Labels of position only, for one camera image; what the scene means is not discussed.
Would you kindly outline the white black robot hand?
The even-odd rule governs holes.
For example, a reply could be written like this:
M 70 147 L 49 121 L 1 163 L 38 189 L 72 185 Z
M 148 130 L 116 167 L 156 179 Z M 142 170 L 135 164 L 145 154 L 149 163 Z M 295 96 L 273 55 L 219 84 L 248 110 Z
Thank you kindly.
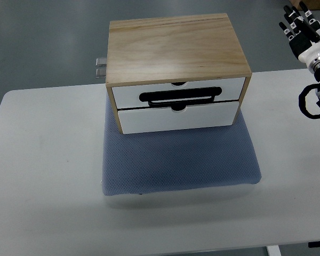
M 320 69 L 320 21 L 303 1 L 299 6 L 302 13 L 293 5 L 284 6 L 284 18 L 289 25 L 280 22 L 279 26 L 288 38 L 294 56 L 314 73 Z

